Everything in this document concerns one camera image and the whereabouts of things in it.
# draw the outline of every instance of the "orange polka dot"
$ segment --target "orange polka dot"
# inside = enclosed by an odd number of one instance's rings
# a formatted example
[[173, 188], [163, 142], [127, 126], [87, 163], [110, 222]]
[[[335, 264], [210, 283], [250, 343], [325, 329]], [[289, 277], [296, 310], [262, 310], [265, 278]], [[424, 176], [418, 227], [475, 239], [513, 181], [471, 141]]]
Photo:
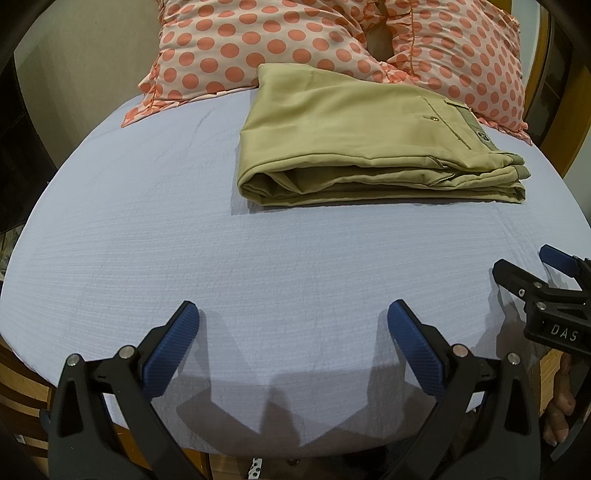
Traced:
[[371, 70], [371, 65], [366, 60], [359, 60], [357, 62], [357, 68], [361, 73], [369, 73], [369, 71]]
[[454, 67], [461, 69], [464, 66], [464, 59], [457, 55], [452, 55], [452, 63]]
[[351, 54], [347, 50], [344, 50], [342, 48], [337, 49], [337, 51], [336, 51], [336, 57], [340, 61], [350, 61], [351, 58], [353, 58], [351, 56]]
[[224, 75], [230, 82], [238, 83], [244, 80], [244, 70], [240, 67], [230, 67], [226, 69]]
[[320, 51], [326, 51], [329, 49], [329, 43], [324, 38], [315, 38], [312, 41], [312, 46], [316, 50], [320, 50]]
[[265, 57], [260, 53], [249, 53], [246, 56], [246, 64], [253, 69], [256, 69], [261, 63], [265, 63]]
[[164, 71], [164, 80], [168, 83], [173, 82], [177, 78], [177, 71], [174, 68], [169, 68]]
[[338, 42], [338, 43], [340, 43], [340, 42], [343, 41], [343, 37], [340, 35], [340, 33], [335, 32], [335, 31], [330, 32], [329, 33], [329, 37], [330, 37], [330, 39], [332, 41], [335, 41], [335, 42]]
[[427, 85], [429, 85], [431, 90], [439, 90], [441, 88], [441, 80], [439, 80], [437, 77], [431, 77], [427, 81]]
[[205, 87], [207, 93], [218, 93], [225, 90], [224, 85], [219, 82], [209, 82]]
[[195, 28], [197, 28], [197, 30], [200, 32], [205, 32], [206, 30], [209, 30], [212, 25], [213, 22], [211, 20], [199, 20], [195, 25]]
[[288, 23], [298, 23], [300, 21], [300, 14], [294, 11], [285, 12], [283, 14], [283, 20]]
[[469, 87], [472, 84], [472, 78], [469, 77], [468, 75], [462, 73], [460, 75], [460, 83], [464, 86], [464, 87]]
[[456, 42], [454, 42], [451, 38], [445, 37], [441, 39], [441, 46], [444, 48], [452, 49], [456, 46]]
[[240, 49], [238, 48], [238, 45], [234, 43], [226, 43], [220, 48], [220, 53], [222, 54], [222, 57], [233, 59], [238, 56]]
[[308, 63], [312, 59], [312, 54], [305, 48], [297, 48], [294, 50], [292, 58], [297, 63]]
[[422, 72], [429, 72], [431, 70], [433, 66], [431, 65], [431, 62], [428, 60], [420, 60], [418, 62], [418, 68], [422, 71]]
[[236, 27], [234, 27], [234, 25], [232, 25], [231, 23], [223, 24], [220, 28], [217, 29], [217, 34], [221, 37], [231, 37], [232, 35], [234, 35], [234, 33], [236, 33]]
[[453, 77], [453, 73], [450, 70], [449, 67], [447, 66], [443, 66], [443, 67], [439, 67], [439, 72], [441, 73], [441, 75], [447, 79], [450, 79]]
[[193, 52], [190, 52], [190, 51], [185, 51], [185, 52], [181, 53], [181, 56], [178, 58], [178, 62], [183, 67], [188, 67], [194, 61], [195, 61], [195, 55], [193, 54]]
[[302, 41], [306, 39], [306, 34], [302, 32], [302, 30], [296, 29], [289, 30], [289, 32], [287, 32], [287, 36], [294, 41]]
[[212, 37], [201, 37], [197, 40], [197, 48], [199, 50], [209, 50], [215, 44], [215, 40]]
[[322, 25], [318, 25], [318, 23], [312, 23], [312, 22], [308, 22], [306, 24], [306, 28], [308, 30], [310, 30], [311, 32], [321, 32], [322, 31]]
[[449, 87], [447, 92], [451, 98], [458, 98], [460, 96], [460, 89], [456, 85]]
[[429, 30], [431, 30], [433, 33], [441, 33], [443, 27], [437, 22], [432, 22], [429, 23]]
[[188, 73], [183, 77], [183, 86], [187, 90], [195, 90], [199, 85], [199, 77], [194, 73]]
[[462, 38], [464, 36], [464, 34], [462, 33], [462, 29], [460, 27], [454, 26], [454, 27], [450, 28], [449, 30], [452, 32], [454, 37]]
[[256, 7], [256, 2], [255, 0], [241, 0], [238, 6], [243, 10], [251, 10]]
[[190, 33], [181, 33], [178, 38], [177, 38], [177, 43], [181, 46], [184, 47], [185, 45], [187, 45], [191, 40], [193, 39], [193, 36]]
[[261, 36], [256, 32], [246, 32], [242, 35], [242, 41], [249, 45], [256, 45], [261, 41]]
[[470, 45], [468, 44], [464, 44], [462, 45], [462, 51], [468, 55], [469, 57], [473, 57], [474, 56], [474, 48], [472, 48]]
[[199, 64], [199, 67], [205, 73], [213, 73], [213, 72], [215, 72], [217, 70], [217, 67], [218, 67], [217, 60], [216, 59], [212, 59], [212, 58], [203, 59], [201, 61], [201, 63]]
[[175, 53], [175, 50], [174, 50], [174, 49], [172, 49], [172, 48], [169, 48], [168, 50], [165, 50], [165, 51], [162, 53], [162, 59], [163, 59], [164, 61], [169, 61], [169, 60], [172, 60], [172, 59], [173, 59], [173, 57], [174, 57], [174, 53]]
[[287, 48], [287, 46], [285, 45], [285, 42], [281, 41], [281, 40], [271, 40], [268, 44], [267, 44], [267, 50], [269, 50], [271, 53], [274, 53], [276, 55], [279, 55], [280, 53], [285, 52], [285, 49]]
[[431, 56], [432, 59], [435, 59], [435, 60], [441, 60], [443, 58], [443, 52], [441, 50], [436, 49], [436, 48], [432, 48], [429, 51], [429, 55]]
[[243, 23], [245, 25], [252, 25], [254, 22], [256, 22], [257, 16], [255, 14], [242, 14], [240, 15], [240, 17], [238, 17], [238, 20], [240, 20], [240, 23]]
[[281, 25], [279, 25], [279, 22], [276, 22], [275, 20], [267, 20], [265, 23], [263, 23], [262, 27], [263, 30], [271, 33], [276, 33], [281, 30]]
[[170, 8], [168, 9], [167, 14], [168, 15], [174, 15], [176, 13], [178, 13], [178, 11], [181, 10], [181, 6], [178, 4], [172, 4], [170, 5]]
[[473, 63], [472, 65], [470, 65], [470, 70], [477, 77], [479, 77], [480, 75], [482, 75], [482, 68], [477, 63]]
[[169, 43], [174, 38], [174, 32], [168, 32], [162, 39], [162, 43]]
[[203, 5], [197, 10], [197, 15], [200, 17], [209, 17], [213, 13], [213, 7], [211, 5]]
[[331, 72], [335, 69], [335, 64], [328, 59], [320, 60], [316, 66], [323, 70], [330, 70]]
[[168, 93], [168, 100], [182, 100], [183, 94], [178, 90], [170, 90]]
[[480, 43], [480, 38], [475, 35], [470, 35], [470, 41], [477, 47], [480, 47], [482, 43]]

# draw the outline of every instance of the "wall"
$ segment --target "wall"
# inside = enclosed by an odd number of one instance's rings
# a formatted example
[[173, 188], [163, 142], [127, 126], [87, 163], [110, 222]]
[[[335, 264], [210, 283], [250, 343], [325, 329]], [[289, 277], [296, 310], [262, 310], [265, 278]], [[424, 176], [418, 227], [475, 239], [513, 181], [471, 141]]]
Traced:
[[591, 132], [587, 135], [573, 165], [564, 176], [564, 182], [591, 224]]
[[15, 52], [27, 109], [59, 167], [113, 110], [139, 94], [158, 54], [154, 0], [56, 0]]

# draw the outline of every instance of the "fitted sheet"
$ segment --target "fitted sheet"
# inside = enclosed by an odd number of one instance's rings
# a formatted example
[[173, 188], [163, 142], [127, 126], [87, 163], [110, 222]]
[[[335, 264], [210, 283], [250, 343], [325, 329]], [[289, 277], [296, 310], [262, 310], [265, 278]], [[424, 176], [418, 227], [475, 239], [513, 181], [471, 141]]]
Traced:
[[433, 400], [387, 330], [398, 298], [477, 355], [517, 351], [528, 364], [541, 355], [521, 334], [521, 302], [491, 268], [503, 257], [574, 287], [537, 252], [548, 243], [591, 256], [591, 229], [537, 148], [486, 128], [525, 159], [522, 205], [263, 209], [236, 188], [238, 132], [255, 95], [121, 129], [133, 99], [66, 161], [25, 226], [0, 298], [0, 332], [29, 367], [56, 384], [68, 354], [112, 356], [191, 300], [199, 333], [152, 402], [165, 425], [182, 447], [300, 458], [383, 445], [426, 418]]

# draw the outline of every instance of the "pillow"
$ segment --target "pillow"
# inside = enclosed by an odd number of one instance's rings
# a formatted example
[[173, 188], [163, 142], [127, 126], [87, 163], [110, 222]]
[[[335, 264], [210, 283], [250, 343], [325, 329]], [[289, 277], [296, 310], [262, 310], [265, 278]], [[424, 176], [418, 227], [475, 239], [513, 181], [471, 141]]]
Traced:
[[518, 21], [486, 0], [386, 0], [394, 56], [416, 85], [467, 104], [478, 120], [531, 144]]
[[386, 82], [363, 31], [373, 0], [160, 0], [160, 53], [123, 127], [162, 109], [258, 85], [261, 63], [305, 63]]

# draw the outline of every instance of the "human hand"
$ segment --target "human hand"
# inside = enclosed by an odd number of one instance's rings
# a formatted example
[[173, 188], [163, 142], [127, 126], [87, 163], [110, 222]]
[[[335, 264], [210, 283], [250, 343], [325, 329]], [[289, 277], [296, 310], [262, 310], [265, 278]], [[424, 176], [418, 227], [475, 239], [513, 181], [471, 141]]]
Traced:
[[543, 438], [549, 445], [556, 446], [566, 440], [569, 425], [565, 416], [574, 412], [575, 399], [570, 391], [569, 373], [573, 365], [573, 358], [563, 353], [560, 358], [560, 369], [554, 376], [554, 398], [546, 409], [547, 417], [544, 425]]

